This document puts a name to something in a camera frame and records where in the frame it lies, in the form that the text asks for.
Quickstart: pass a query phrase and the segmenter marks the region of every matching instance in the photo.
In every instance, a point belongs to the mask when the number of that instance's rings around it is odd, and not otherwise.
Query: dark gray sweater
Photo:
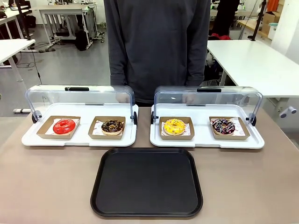
[[[104,0],[111,85],[152,103],[161,85],[204,79],[210,0]]]

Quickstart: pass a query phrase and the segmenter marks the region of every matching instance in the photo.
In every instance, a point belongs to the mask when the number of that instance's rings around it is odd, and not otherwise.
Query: table leg
[[[27,91],[27,88],[26,88],[26,85],[25,85],[25,83],[24,83],[24,80],[22,79],[22,77],[21,77],[20,74],[19,74],[19,71],[18,71],[18,69],[17,69],[17,66],[16,66],[15,63],[14,63],[14,59],[13,59],[13,57],[10,57],[10,58],[8,59],[8,61],[9,61],[10,65],[11,65],[11,68],[12,68],[12,70],[13,70],[13,73],[14,73],[15,78],[16,78],[17,82],[19,83],[20,89],[23,91],[23,96],[25,96],[25,92]]]
[[[50,30],[50,34],[51,34],[51,36],[54,36],[52,24],[51,24],[50,19],[49,19],[49,15],[45,14],[45,17],[46,17],[47,25],[48,25],[49,30]]]
[[[3,63],[0,63],[0,69],[11,69],[10,65],[4,65]]]
[[[58,30],[58,29],[60,28],[58,15],[54,15],[54,17],[55,17],[55,26],[56,26],[56,30]]]
[[[9,27],[8,27],[8,24],[7,24],[7,22],[5,23],[5,26],[6,26],[6,29],[7,29],[7,32],[8,32],[9,38],[10,38],[10,39],[12,39],[13,37],[11,36],[11,33],[10,33],[10,30],[9,30]]]
[[[274,120],[279,118],[279,114],[283,112],[283,110],[287,107],[287,103],[289,98],[280,98],[277,100],[276,98],[268,98],[268,100],[274,105],[275,109],[272,115]]]
[[[225,79],[226,79],[227,73],[225,70],[223,70],[222,76],[221,76],[221,80],[219,85],[223,86],[225,84]]]
[[[16,25],[17,25],[17,28],[18,28],[18,31],[19,31],[19,35],[20,35],[20,38],[21,39],[24,39],[24,36],[23,36],[23,33],[22,33],[22,30],[21,30],[21,27],[20,27],[20,24],[19,24],[19,21],[18,21],[18,19],[17,18],[15,18],[15,23],[16,23]]]
[[[71,29],[70,20],[69,20],[69,16],[68,15],[65,16],[65,21],[66,21],[67,29],[69,31],[69,36],[71,36],[72,35],[72,29]]]
[[[24,39],[24,36],[23,36],[22,30],[21,30],[21,28],[20,28],[18,19],[15,18],[14,21],[15,21],[15,23],[17,24],[17,28],[18,28],[18,31],[19,31],[20,38],[21,38],[21,39]]]
[[[55,19],[54,19],[54,16],[53,15],[49,15],[50,18],[51,18],[51,21],[52,21],[52,29],[54,30],[54,33],[57,32],[57,29],[56,29],[56,23],[55,23]]]
[[[86,33],[86,38],[87,38],[87,48],[88,49],[90,47],[90,45],[93,43],[92,41],[89,40],[89,37],[88,37],[88,29],[87,29],[87,26],[86,26],[86,23],[85,23],[85,17],[84,17],[84,12],[82,12],[82,20],[83,20],[83,28],[84,28],[84,31]]]
[[[41,15],[42,22],[43,22],[43,28],[45,29],[45,32],[46,32],[46,35],[47,35],[47,38],[48,38],[48,41],[49,41],[49,47],[51,47],[53,44],[50,41],[49,34],[47,32],[47,28],[46,28],[46,25],[45,25],[45,21],[43,20],[43,14],[41,13],[41,11],[39,11],[39,14]]]

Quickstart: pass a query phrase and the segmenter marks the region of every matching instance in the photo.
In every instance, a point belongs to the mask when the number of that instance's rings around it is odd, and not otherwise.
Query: red object
[[[54,126],[53,126],[53,131],[56,134],[66,134],[68,132],[71,132],[74,130],[76,126],[76,123],[71,120],[71,119],[64,119],[58,121]]]
[[[278,8],[278,3],[279,3],[279,0],[269,0],[267,11],[268,12],[276,11]]]
[[[227,35],[219,36],[218,34],[212,34],[212,36],[217,37],[217,38],[218,38],[219,40],[221,40],[221,41],[229,41],[229,40],[230,40],[230,37],[227,36]]]

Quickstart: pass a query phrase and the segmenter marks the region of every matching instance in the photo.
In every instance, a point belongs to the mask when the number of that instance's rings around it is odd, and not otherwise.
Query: lid handle
[[[221,92],[220,88],[198,88],[197,92]]]
[[[65,87],[65,91],[89,91],[88,87]]]

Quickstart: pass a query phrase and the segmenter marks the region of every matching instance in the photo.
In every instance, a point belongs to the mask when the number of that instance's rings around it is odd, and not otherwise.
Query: white display tray
[[[157,104],[159,117],[190,117],[195,136],[192,140],[162,140],[159,119],[150,125],[150,142],[159,147],[220,147],[257,149],[265,144],[255,127],[246,121],[247,115],[237,105],[186,106],[186,104]],[[216,140],[210,126],[209,117],[240,117],[245,123],[250,136],[246,140]]]
[[[138,115],[138,106],[133,106]],[[36,133],[50,116],[79,116],[80,125],[70,140],[43,139]],[[88,130],[95,116],[123,116],[126,126],[121,140],[95,140],[90,138]],[[49,106],[43,117],[33,124],[22,137],[26,146],[101,146],[126,147],[135,142],[137,126],[131,121],[130,104],[85,105],[55,103]]]

